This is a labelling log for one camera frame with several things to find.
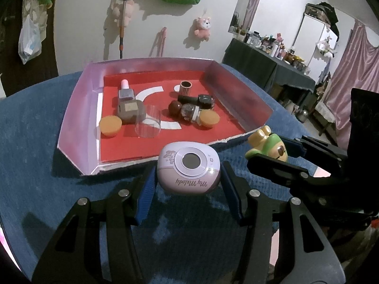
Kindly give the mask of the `black nail polish bottle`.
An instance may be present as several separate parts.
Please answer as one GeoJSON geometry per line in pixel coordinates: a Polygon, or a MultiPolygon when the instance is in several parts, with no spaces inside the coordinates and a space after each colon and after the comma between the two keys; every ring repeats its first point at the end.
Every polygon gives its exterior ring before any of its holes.
{"type": "Polygon", "coordinates": [[[215,100],[212,96],[207,94],[199,94],[197,97],[179,95],[177,101],[182,105],[192,104],[198,106],[200,109],[210,110],[215,105],[215,100]]]}

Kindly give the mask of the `lilac My Melody device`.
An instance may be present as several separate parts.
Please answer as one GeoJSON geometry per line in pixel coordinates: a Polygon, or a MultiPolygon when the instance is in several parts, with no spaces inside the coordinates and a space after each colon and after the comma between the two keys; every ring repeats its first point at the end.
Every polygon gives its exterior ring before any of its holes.
{"type": "Polygon", "coordinates": [[[164,146],[157,160],[158,182],[174,194],[207,194],[217,188],[220,176],[219,155],[206,144],[170,143],[164,146]]]}

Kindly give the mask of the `gold studded ring cylinder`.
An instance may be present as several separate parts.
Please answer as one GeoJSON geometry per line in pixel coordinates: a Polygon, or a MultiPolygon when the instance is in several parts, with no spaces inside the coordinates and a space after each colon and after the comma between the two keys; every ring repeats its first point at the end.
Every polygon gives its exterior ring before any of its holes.
{"type": "Polygon", "coordinates": [[[190,81],[181,81],[179,85],[179,95],[189,96],[192,88],[192,83],[190,81]]]}

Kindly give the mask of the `pink plush toy on wall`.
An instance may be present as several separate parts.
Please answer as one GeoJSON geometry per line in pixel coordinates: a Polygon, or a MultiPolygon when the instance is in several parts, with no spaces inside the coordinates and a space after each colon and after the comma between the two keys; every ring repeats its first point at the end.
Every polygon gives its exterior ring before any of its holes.
{"type": "Polygon", "coordinates": [[[194,35],[201,40],[208,41],[210,37],[211,19],[209,17],[198,17],[194,35]]]}

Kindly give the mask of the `dark cloth side table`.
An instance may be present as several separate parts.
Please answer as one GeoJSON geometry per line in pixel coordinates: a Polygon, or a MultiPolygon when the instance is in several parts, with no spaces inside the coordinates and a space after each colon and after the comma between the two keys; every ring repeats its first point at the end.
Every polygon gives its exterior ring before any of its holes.
{"type": "Polygon", "coordinates": [[[291,65],[237,39],[228,45],[222,63],[237,70],[277,101],[300,106],[316,83],[291,65]]]}

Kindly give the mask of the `pink curtain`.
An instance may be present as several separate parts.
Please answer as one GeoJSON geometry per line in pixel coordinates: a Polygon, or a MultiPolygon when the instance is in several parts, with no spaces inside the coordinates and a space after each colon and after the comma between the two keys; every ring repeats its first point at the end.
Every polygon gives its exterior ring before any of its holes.
{"type": "Polygon", "coordinates": [[[335,70],[325,105],[335,117],[337,144],[347,149],[351,132],[351,89],[378,92],[378,47],[372,45],[365,26],[356,21],[335,70]]]}

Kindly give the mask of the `dark wooden door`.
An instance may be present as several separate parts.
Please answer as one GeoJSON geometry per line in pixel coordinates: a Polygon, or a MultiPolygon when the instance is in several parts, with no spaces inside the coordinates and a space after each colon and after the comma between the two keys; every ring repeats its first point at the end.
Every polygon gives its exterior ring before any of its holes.
{"type": "Polygon", "coordinates": [[[1,0],[1,85],[6,96],[58,76],[55,0],[1,0]]]}

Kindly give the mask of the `white plastic bag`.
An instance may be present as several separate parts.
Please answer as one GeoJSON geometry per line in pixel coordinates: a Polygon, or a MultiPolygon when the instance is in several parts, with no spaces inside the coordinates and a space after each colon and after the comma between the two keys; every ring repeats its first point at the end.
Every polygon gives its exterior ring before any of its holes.
{"type": "Polygon", "coordinates": [[[42,52],[41,35],[39,25],[34,23],[27,15],[19,36],[18,53],[23,65],[37,57],[42,52]]]}

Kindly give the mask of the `orange makeup sponge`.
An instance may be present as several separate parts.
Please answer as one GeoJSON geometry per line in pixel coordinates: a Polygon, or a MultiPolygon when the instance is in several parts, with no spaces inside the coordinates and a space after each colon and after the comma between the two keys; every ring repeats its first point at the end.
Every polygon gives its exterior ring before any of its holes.
{"type": "Polygon", "coordinates": [[[220,116],[214,110],[201,110],[199,122],[203,127],[213,128],[220,122],[220,116]]]}
{"type": "Polygon", "coordinates": [[[99,130],[106,137],[114,137],[119,133],[122,124],[122,120],[116,115],[104,116],[100,119],[99,130]]]}

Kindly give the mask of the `clear plastic cup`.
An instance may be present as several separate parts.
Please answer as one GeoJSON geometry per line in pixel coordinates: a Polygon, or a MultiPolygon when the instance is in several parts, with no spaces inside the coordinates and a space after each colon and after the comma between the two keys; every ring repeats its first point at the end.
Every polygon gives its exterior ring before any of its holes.
{"type": "Polygon", "coordinates": [[[155,105],[145,105],[146,117],[135,123],[135,132],[141,138],[154,138],[161,132],[161,111],[155,105]]]}

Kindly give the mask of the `orange handled mop stick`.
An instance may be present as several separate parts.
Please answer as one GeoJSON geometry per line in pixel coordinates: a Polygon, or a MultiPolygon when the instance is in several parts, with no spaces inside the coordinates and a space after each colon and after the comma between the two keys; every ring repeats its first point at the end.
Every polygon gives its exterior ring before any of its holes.
{"type": "Polygon", "coordinates": [[[120,15],[120,26],[119,26],[119,58],[123,58],[123,39],[125,32],[125,14],[126,14],[126,2],[127,0],[123,0],[123,8],[122,14],[120,15]]]}

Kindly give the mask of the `pink hanger on wall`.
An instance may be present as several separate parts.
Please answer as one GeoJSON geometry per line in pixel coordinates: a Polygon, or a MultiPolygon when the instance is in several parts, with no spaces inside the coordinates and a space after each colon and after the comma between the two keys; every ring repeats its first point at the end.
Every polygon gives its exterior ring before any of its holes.
{"type": "Polygon", "coordinates": [[[167,27],[163,27],[160,32],[156,34],[155,40],[149,53],[149,57],[153,56],[154,51],[156,51],[156,57],[163,57],[166,33],[167,27]]]}

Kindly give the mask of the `pink cap nail polish bottle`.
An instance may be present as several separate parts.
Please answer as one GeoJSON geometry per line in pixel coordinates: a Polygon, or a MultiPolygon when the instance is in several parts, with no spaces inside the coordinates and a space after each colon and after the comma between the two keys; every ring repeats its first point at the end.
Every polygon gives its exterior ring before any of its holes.
{"type": "Polygon", "coordinates": [[[121,81],[121,89],[118,91],[118,99],[120,101],[129,101],[135,99],[134,90],[130,88],[128,80],[121,81]]]}

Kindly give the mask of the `brown square compact case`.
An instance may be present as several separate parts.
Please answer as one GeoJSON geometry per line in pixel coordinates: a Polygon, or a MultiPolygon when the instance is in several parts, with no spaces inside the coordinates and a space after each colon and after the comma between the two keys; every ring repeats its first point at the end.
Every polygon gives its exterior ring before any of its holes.
{"type": "Polygon", "coordinates": [[[117,106],[117,116],[124,124],[135,124],[146,117],[146,108],[140,100],[121,101],[117,106]]]}

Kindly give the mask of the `green bear figurine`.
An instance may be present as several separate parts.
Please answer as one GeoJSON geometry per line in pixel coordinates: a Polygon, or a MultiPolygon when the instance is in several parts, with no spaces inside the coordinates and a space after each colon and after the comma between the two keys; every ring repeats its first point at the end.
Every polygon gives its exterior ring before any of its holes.
{"type": "Polygon", "coordinates": [[[251,149],[245,153],[249,159],[254,155],[265,155],[282,162],[287,162],[287,148],[281,138],[271,131],[267,125],[262,126],[252,133],[248,138],[251,149]]]}

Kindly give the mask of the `blue textured table mat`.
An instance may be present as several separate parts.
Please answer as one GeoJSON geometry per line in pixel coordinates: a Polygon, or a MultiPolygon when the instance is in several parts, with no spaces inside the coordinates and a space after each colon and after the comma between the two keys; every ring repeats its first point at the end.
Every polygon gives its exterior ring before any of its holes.
{"type": "MultiPolygon", "coordinates": [[[[57,149],[78,79],[77,73],[57,77],[1,101],[1,227],[28,277],[79,198],[106,198],[141,174],[128,168],[83,177],[57,149]]],[[[148,217],[132,232],[147,283],[226,280],[238,265],[245,238],[221,188],[185,196],[157,187],[148,217]]]]}

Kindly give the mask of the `pink cardboard box tray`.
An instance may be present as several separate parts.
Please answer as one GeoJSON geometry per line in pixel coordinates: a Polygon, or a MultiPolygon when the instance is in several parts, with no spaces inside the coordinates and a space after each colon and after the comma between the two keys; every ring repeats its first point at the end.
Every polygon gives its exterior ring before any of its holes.
{"type": "Polygon", "coordinates": [[[213,60],[195,58],[136,58],[89,64],[69,100],[58,149],[84,176],[155,160],[176,141],[224,143],[263,126],[272,109],[241,79],[213,60]],[[99,131],[103,117],[115,115],[118,92],[127,80],[146,117],[124,124],[114,137],[99,131]],[[215,100],[219,123],[205,128],[169,114],[175,87],[191,83],[193,97],[215,100]]]}

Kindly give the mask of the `light pink plush behind stick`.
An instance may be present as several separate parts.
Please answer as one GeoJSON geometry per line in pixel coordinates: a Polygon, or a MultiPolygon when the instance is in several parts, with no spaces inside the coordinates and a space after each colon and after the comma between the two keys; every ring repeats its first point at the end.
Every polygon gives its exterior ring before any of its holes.
{"type": "Polygon", "coordinates": [[[114,22],[117,24],[118,28],[120,28],[122,24],[126,28],[131,22],[134,6],[134,0],[128,0],[126,5],[120,0],[111,3],[110,9],[114,17],[114,22]]]}

